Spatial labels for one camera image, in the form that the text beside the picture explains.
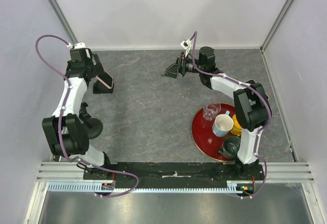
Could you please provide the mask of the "pink case smartphone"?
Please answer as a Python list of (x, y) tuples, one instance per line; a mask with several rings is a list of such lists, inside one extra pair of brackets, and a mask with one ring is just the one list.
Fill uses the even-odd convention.
[[(255, 81), (254, 79), (249, 79), (249, 80), (246, 81), (246, 83), (252, 85), (252, 84), (255, 84), (256, 81)], [(269, 95), (268, 95), (267, 93), (265, 93), (265, 95), (266, 95), (266, 97), (267, 97), (267, 100), (269, 100), (269, 99), (270, 99)]]
[(112, 84), (114, 84), (113, 77), (105, 70), (102, 73), (98, 74), (96, 76), (96, 79), (99, 80), (100, 82), (102, 82), (108, 88), (110, 88), (112, 86)]

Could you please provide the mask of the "black folding phone stand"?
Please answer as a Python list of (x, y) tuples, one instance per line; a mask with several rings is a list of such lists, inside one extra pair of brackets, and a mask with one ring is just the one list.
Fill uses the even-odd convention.
[(114, 84), (110, 88), (108, 88), (106, 85), (104, 85), (99, 80), (95, 81), (92, 87), (93, 94), (111, 94), (114, 90)]

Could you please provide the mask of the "black round base phone holder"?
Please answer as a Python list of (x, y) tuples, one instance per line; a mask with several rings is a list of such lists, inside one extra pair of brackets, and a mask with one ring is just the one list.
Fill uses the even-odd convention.
[(86, 130), (89, 139), (95, 139), (102, 133), (103, 124), (99, 119), (92, 117), (88, 113), (86, 109), (87, 107), (88, 104), (86, 102), (81, 103), (79, 110), (79, 119), (82, 121), (82, 125)]

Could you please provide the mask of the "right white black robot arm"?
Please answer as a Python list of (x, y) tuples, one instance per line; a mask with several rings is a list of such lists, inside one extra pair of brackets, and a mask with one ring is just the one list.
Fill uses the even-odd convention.
[(240, 82), (232, 79), (216, 67), (215, 60), (214, 49), (208, 46), (200, 48), (198, 58), (182, 52), (163, 71), (162, 76), (177, 79), (188, 72), (197, 73), (204, 86), (233, 99), (235, 116), (241, 127), (240, 148), (234, 159), (234, 174), (238, 179), (245, 180), (252, 175), (252, 170), (260, 161), (260, 137), (272, 116), (269, 97), (262, 84), (254, 80)]

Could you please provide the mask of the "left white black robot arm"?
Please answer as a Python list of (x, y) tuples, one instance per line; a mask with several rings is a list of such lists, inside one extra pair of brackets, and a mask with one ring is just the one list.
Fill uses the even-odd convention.
[(112, 174), (110, 160), (89, 142), (101, 134), (103, 124), (90, 116), (86, 110), (88, 104), (82, 99), (92, 79), (96, 79), (94, 94), (113, 93), (114, 79), (85, 43), (73, 45), (70, 56), (60, 102), (52, 116), (43, 119), (42, 128), (53, 156), (82, 161), (89, 166), (90, 173), (106, 180)]

